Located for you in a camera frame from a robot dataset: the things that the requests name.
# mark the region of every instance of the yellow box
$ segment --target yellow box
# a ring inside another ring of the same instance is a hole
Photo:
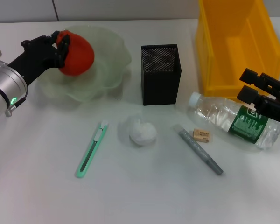
[[[246,68],[279,79],[280,43],[262,0],[199,0],[199,6],[196,48],[205,96],[236,100]]]

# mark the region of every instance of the white tabletop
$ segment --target white tabletop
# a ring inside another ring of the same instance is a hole
[[[280,38],[280,18],[272,18]],[[197,20],[0,24],[2,60],[20,43],[74,24],[119,33],[132,55],[124,85],[92,103],[54,104],[30,87],[11,118],[0,117],[0,224],[280,224],[280,136],[269,151],[226,135],[204,149],[224,170],[217,176],[171,126],[196,125],[185,115],[198,91]],[[173,105],[142,106],[141,45],[178,44],[182,77]],[[139,148],[126,132],[130,115],[155,124],[157,142]],[[97,123],[110,127],[86,176],[74,174]]]

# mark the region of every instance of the mesh container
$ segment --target mesh container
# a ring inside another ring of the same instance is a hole
[[[182,73],[177,45],[142,46],[141,50],[143,105],[175,104]]]

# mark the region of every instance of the plastic water bottle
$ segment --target plastic water bottle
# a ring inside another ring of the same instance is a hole
[[[197,117],[262,149],[272,147],[280,134],[280,122],[230,99],[204,97],[194,92],[189,106],[195,109]]]

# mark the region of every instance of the bottle cap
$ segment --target bottle cap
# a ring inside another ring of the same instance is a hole
[[[192,108],[196,107],[200,97],[201,97],[200,93],[193,92],[189,100],[189,106]]]

